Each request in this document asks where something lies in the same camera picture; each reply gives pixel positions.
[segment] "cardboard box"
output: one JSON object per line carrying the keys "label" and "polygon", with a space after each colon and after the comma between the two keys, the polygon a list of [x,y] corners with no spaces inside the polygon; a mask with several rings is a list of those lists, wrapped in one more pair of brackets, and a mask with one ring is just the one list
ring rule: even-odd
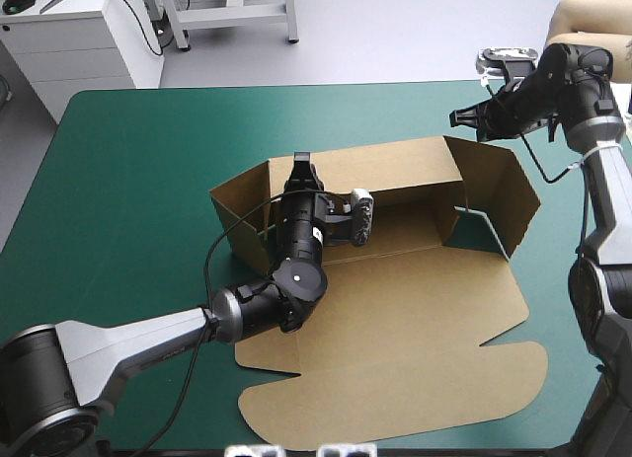
{"label": "cardboard box", "polygon": [[[448,248],[455,206],[487,213],[510,256],[539,206],[514,154],[452,137],[312,153],[325,189],[369,190],[373,231],[362,248],[325,248],[329,289],[295,334],[236,345],[247,367],[300,376],[249,388],[239,407],[263,439],[292,450],[362,442],[498,419],[539,392],[538,343],[485,345],[528,309],[499,254]],[[227,228],[282,192],[292,157],[273,158],[213,189]],[[269,258],[265,210],[229,236],[257,271]]]}

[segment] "gray floor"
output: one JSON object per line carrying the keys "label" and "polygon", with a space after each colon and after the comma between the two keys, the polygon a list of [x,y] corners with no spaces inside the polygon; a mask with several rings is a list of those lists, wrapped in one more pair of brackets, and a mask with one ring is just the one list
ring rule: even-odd
{"label": "gray floor", "polygon": [[[540,48],[558,1],[297,0],[299,44],[285,42],[283,25],[191,32],[190,52],[166,50],[162,86],[473,79],[481,47]],[[2,248],[55,125],[1,46],[0,73],[15,92],[0,113]]]}

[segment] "black cable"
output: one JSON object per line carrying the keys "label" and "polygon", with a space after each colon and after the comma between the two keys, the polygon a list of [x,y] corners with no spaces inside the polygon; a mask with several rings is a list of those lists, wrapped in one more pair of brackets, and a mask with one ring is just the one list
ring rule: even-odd
{"label": "black cable", "polygon": [[[272,202],[274,202],[276,200],[284,198],[284,197],[286,197],[288,195],[294,195],[296,193],[324,193],[326,195],[334,196],[334,197],[340,199],[342,202],[347,202],[347,200],[344,197],[342,197],[341,195],[339,195],[337,193],[329,192],[328,190],[293,190],[293,191],[290,191],[290,192],[283,192],[283,193],[280,193],[278,195],[274,195],[274,196],[270,197],[269,199],[265,200],[264,202],[260,203],[259,205],[257,205],[253,209],[251,209],[250,211],[248,211],[245,215],[242,215],[241,217],[239,217],[235,221],[235,223],[233,223],[230,227],[228,227],[224,231],[224,233],[219,235],[213,241],[212,245],[208,249],[208,253],[206,254],[206,260],[204,262],[204,282],[206,284],[206,308],[207,309],[210,309],[210,291],[211,291],[210,271],[209,271],[210,259],[212,257],[213,252],[217,248],[217,245],[219,245],[221,240],[226,238],[226,236],[235,227],[237,227],[239,224],[241,224],[244,220],[246,220],[250,215],[252,215],[256,211],[258,211],[260,208],[263,208],[266,205],[268,205],[269,203],[272,203]],[[280,288],[280,286],[277,285],[274,281],[268,281],[268,284],[272,284],[276,288]],[[202,313],[206,317],[206,323],[204,324],[204,327],[201,329],[201,331],[199,333],[199,336],[197,337],[196,345],[194,346],[194,349],[193,349],[193,355],[191,357],[191,361],[189,362],[189,368],[187,369],[187,374],[185,375],[185,381],[183,383],[182,389],[180,390],[180,395],[178,396],[178,400],[176,401],[176,405],[174,406],[174,409],[171,411],[171,414],[169,415],[169,418],[163,424],[163,426],[158,430],[158,432],[156,432],[147,441],[147,443],[145,445],[143,445],[140,449],[134,451],[129,457],[139,457],[140,455],[142,455],[143,453],[148,451],[151,448],[152,445],[154,445],[158,440],[160,440],[165,435],[165,433],[167,433],[167,431],[171,428],[171,426],[175,422],[176,418],[178,417],[178,413],[180,412],[180,408],[182,407],[182,404],[185,401],[185,398],[187,397],[187,394],[189,393],[189,386],[191,385],[191,379],[193,377],[194,370],[196,368],[196,363],[198,361],[199,348],[200,348],[202,342],[204,341],[204,338],[206,337],[206,335],[207,335],[207,333],[209,331],[209,327],[210,327],[210,323],[208,321],[208,318],[207,318],[206,313],[203,310],[203,308],[202,308]]]}
{"label": "black cable", "polygon": [[[191,0],[187,0],[187,10],[191,8]],[[165,49],[167,47],[169,47],[171,45],[171,43],[174,41],[175,36],[173,35],[173,30],[172,30],[172,34],[171,37],[169,38],[169,40],[167,41],[166,44],[163,44],[160,46],[161,49]]]}
{"label": "black cable", "polygon": [[[131,14],[133,15],[134,19],[136,20],[136,23],[138,23],[138,27],[140,28],[140,32],[142,33],[143,38],[145,39],[145,43],[147,44],[147,47],[149,47],[149,50],[151,50],[151,52],[160,57],[161,55],[163,55],[165,53],[164,49],[165,47],[167,47],[169,44],[171,44],[171,42],[174,40],[174,37],[171,36],[171,39],[169,39],[169,42],[167,42],[165,45],[161,45],[160,46],[160,51],[155,50],[152,46],[151,43],[149,42],[149,38],[147,37],[147,33],[145,32],[145,29],[142,26],[142,23],[140,23],[140,18],[138,18],[138,14],[135,12],[135,10],[131,7],[131,5],[129,4],[129,2],[127,0],[120,0],[122,1],[125,6],[127,8],[129,8],[129,11],[131,12]],[[187,0],[187,9],[189,9],[191,7],[191,0]]]}
{"label": "black cable", "polygon": [[579,65],[580,67],[584,68],[584,64],[582,62],[584,62],[584,59],[586,57],[588,57],[589,55],[595,53],[595,52],[600,52],[603,51],[608,55],[608,59],[609,65],[612,65],[614,63],[614,59],[612,57],[612,53],[609,50],[605,50],[603,47],[593,47],[592,49],[584,52],[583,54],[581,54],[578,58],[577,58],[577,65]]}
{"label": "black cable", "polygon": [[160,52],[158,52],[151,46],[151,44],[149,43],[149,38],[147,38],[147,33],[145,32],[145,29],[143,28],[142,23],[140,23],[140,18],[138,18],[138,15],[134,11],[134,9],[131,7],[129,2],[127,0],[120,0],[120,1],[122,1],[127,6],[127,8],[129,8],[129,11],[131,11],[131,14],[136,20],[136,23],[138,23],[138,27],[140,28],[140,31],[142,32],[142,36],[145,39],[145,42],[147,43],[147,47],[149,47],[149,50],[151,50],[155,55],[161,56],[164,53],[164,51],[162,50],[162,47],[160,48]]}
{"label": "black cable", "polygon": [[206,320],[206,323],[204,324],[204,327],[201,329],[201,332],[199,333],[199,337],[197,337],[196,345],[194,346],[194,350],[193,350],[193,355],[191,356],[191,361],[189,362],[189,368],[187,369],[187,374],[185,375],[185,381],[184,381],[184,383],[182,385],[182,388],[180,390],[180,395],[178,396],[178,400],[176,401],[176,405],[174,406],[174,409],[171,411],[171,414],[169,415],[169,418],[163,424],[163,426],[158,430],[158,432],[156,432],[151,437],[151,439],[149,439],[147,441],[147,443],[145,445],[143,445],[140,449],[138,449],[135,452],[133,452],[129,457],[139,457],[141,454],[143,454],[146,451],[148,451],[151,448],[152,445],[154,445],[158,440],[160,440],[165,435],[165,433],[167,433],[169,428],[173,425],[174,421],[178,417],[178,413],[180,412],[180,408],[182,407],[182,404],[185,401],[185,398],[187,397],[187,394],[189,393],[189,385],[191,385],[191,379],[192,379],[192,377],[194,375],[194,370],[196,368],[196,362],[198,361],[199,347],[201,346],[204,338],[206,337],[208,329],[209,329],[209,321]]}
{"label": "black cable", "polygon": [[[489,85],[486,85],[485,88],[487,89],[487,91],[490,93],[490,95],[492,96],[492,99],[494,99],[494,101],[501,106],[501,108],[505,111],[505,113],[507,113],[509,116],[511,116],[513,119],[516,119],[516,116],[514,114],[512,114],[512,112],[510,112],[510,110],[505,106],[505,104],[503,102],[501,102],[501,100],[496,96],[496,94],[494,93],[494,91],[492,90],[492,88]],[[524,143],[524,146],[526,147],[526,150],[529,152],[529,155],[531,156],[531,159],[533,160],[533,163],[535,163],[535,167],[537,168],[537,170],[540,172],[540,175],[542,176],[542,179],[544,180],[544,182],[546,184],[555,184],[557,183],[560,179],[562,179],[564,176],[566,176],[567,174],[569,174],[569,172],[571,171],[571,169],[569,167],[566,167],[560,174],[558,174],[556,177],[554,177],[553,179],[550,179],[546,173],[544,172],[544,168],[542,168],[542,165],[540,164],[540,162],[537,159],[537,156],[535,155],[535,152],[533,151],[533,148],[531,148],[531,145],[529,144],[529,142],[526,140],[526,137],[524,136],[524,133],[522,133],[522,131],[518,130],[518,135],[520,137],[520,139],[522,140],[522,143]]]}
{"label": "black cable", "polygon": [[248,212],[246,212],[244,215],[242,215],[241,217],[239,217],[237,220],[235,220],[235,223],[233,223],[230,227],[228,227],[227,229],[224,230],[224,232],[219,235],[214,241],[213,243],[210,245],[210,247],[208,248],[208,251],[206,252],[206,260],[204,261],[204,285],[206,286],[206,306],[210,309],[210,295],[212,292],[212,285],[210,282],[210,260],[212,258],[213,253],[215,252],[215,249],[217,248],[217,246],[219,245],[219,243],[226,238],[230,232],[232,232],[237,226],[239,226],[241,223],[243,223],[248,217],[250,217],[253,213],[257,212],[259,209],[265,207],[268,204],[271,204],[277,200],[280,200],[284,197],[287,197],[288,195],[295,195],[297,193],[323,193],[326,195],[331,195],[335,198],[340,199],[342,202],[346,203],[347,200],[342,197],[341,195],[334,193],[334,192],[329,192],[328,190],[310,190],[310,189],[306,189],[306,190],[291,190],[290,192],[283,192],[283,193],[279,193],[277,195],[274,195],[270,198],[268,198],[267,200],[264,200],[263,202],[261,202],[259,205],[253,207],[251,210],[249,210]]}

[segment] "white drawer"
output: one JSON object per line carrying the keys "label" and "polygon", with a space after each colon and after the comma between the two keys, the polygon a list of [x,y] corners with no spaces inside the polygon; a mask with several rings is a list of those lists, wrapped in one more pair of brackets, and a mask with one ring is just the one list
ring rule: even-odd
{"label": "white drawer", "polygon": [[60,122],[73,95],[85,90],[133,89],[134,83],[127,76],[34,82],[32,86],[55,121]]}
{"label": "white drawer", "polygon": [[31,52],[14,54],[14,58],[32,83],[129,75],[117,49]]}
{"label": "white drawer", "polygon": [[3,24],[0,40],[12,54],[117,46],[103,18]]}

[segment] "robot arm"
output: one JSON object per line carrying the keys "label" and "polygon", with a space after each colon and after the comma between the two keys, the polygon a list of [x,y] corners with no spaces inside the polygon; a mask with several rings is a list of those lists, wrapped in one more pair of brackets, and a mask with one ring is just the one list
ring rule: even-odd
{"label": "robot arm", "polygon": [[[508,57],[502,65],[513,62]],[[474,127],[478,140],[487,141],[516,138],[545,125],[552,139],[561,124],[568,146],[582,156],[596,227],[580,246],[569,292],[603,374],[571,442],[552,454],[630,456],[632,175],[620,149],[625,124],[608,84],[612,57],[599,47],[551,44],[537,69],[523,78],[504,72],[507,84],[498,94],[453,112],[452,126]]]}
{"label": "robot arm", "polygon": [[373,199],[354,190],[336,213],[310,163],[296,153],[280,202],[272,274],[217,291],[210,307],[113,328],[75,321],[36,326],[0,347],[0,441],[9,457],[66,455],[112,414],[127,379],[198,343],[239,342],[300,328],[327,290],[324,245],[366,243]]}

